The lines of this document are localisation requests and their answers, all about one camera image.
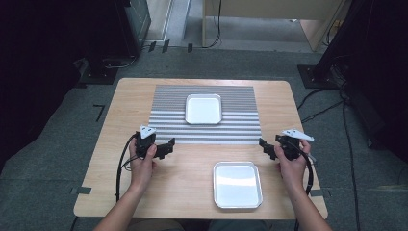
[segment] gray carpet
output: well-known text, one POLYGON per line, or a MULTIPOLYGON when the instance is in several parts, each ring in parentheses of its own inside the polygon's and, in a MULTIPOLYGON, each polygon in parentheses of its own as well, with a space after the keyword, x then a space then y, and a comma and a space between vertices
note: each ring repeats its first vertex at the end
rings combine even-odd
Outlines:
MULTIPOLYGON (((115 92, 123 77, 286 80, 298 105, 311 90, 303 88, 297 64, 316 64, 320 54, 159 48, 120 69, 113 86, 73 89, 40 137, 8 160, 0 177, 0 230, 69 230, 76 195, 115 92), (98 121, 100 107, 106 105, 98 121)), ((337 91, 313 95, 301 118, 340 101, 337 91)), ((408 166, 387 150, 367 148, 367 138, 352 108, 345 108, 352 140, 361 230, 408 230, 408 166)), ((342 106, 304 124, 315 137, 317 173, 334 230, 356 230, 351 160, 342 106)), ((91 230, 100 218, 79 218, 74 230, 91 230)), ((293 230, 277 220, 273 230, 293 230)))

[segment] finger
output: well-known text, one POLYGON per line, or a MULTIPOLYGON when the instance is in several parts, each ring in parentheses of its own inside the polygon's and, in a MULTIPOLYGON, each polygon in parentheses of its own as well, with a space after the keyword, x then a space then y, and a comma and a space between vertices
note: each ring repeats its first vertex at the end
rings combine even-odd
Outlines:
POLYGON ((275 151, 276 157, 281 161, 281 162, 285 162, 285 161, 289 161, 286 156, 285 153, 283 152, 282 147, 278 146, 278 145, 274 145, 273 146, 273 150, 275 151))
POLYGON ((152 144, 152 145, 149 147, 149 149, 147 149, 147 154, 146 154, 146 157, 144 158, 144 160, 152 161, 154 155, 156 155, 156 151, 157 151, 157 146, 156 146, 156 144, 152 144))
POLYGON ((278 164, 275 166, 275 168, 276 168, 276 170, 278 170, 279 172, 280 172, 281 169, 282 169, 282 167, 280 166, 280 163, 278 163, 278 164))
POLYGON ((154 169, 156 168, 157 163, 156 162, 152 162, 152 170, 154 171, 154 169))
POLYGON ((302 156, 299 156, 299 158, 297 158, 297 159, 295 159, 295 160, 293 160, 293 161, 296 162, 296 163, 300 163, 300 164, 306 166, 306 159, 304 159, 302 156))
POLYGON ((303 146, 302 151, 304 153, 310 153, 312 146, 306 140, 300 140, 300 143, 302 143, 303 146))
POLYGON ((133 138, 129 144, 129 152, 130 152, 130 157, 133 157, 136 155, 136 139, 133 138))

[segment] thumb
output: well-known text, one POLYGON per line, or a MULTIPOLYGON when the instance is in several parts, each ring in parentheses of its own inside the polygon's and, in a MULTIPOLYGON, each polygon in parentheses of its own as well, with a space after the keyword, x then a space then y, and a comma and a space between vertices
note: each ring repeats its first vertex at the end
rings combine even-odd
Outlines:
POLYGON ((288 161, 288 159, 285 156, 285 153, 283 152, 282 147, 278 146, 278 145, 274 145, 273 149, 275 151, 276 157, 281 161, 281 162, 285 162, 288 161))
POLYGON ((147 160, 149 162, 151 162, 154 158, 154 156, 156 155, 156 151, 157 151, 157 146, 156 144, 152 144, 149 149, 147 149, 147 154, 146 157, 144 158, 144 160, 147 160))

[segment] person's left hand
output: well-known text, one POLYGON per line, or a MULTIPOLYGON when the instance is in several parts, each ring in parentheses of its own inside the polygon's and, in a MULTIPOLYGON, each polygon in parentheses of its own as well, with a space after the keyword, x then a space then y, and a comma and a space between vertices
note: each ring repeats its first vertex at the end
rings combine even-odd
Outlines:
MULTIPOLYGON (((153 157, 156 155, 157 146, 152 144, 147 150, 146 157, 142 160, 137 158, 130 165, 132 169, 132 180, 129 189, 137 190, 144 193, 152 177, 156 163, 153 157)), ((133 138, 129 145, 130 157, 136 156, 136 139, 133 138)))

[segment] metal tray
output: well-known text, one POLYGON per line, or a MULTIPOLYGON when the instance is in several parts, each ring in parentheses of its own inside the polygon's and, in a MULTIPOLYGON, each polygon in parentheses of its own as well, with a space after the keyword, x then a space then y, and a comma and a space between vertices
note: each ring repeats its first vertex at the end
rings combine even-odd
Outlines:
POLYGON ((214 201, 221 209, 256 209, 262 203, 258 168, 252 162, 214 166, 214 201))
POLYGON ((221 122, 221 97, 217 94, 191 94, 186 101, 186 122, 218 124, 221 122))

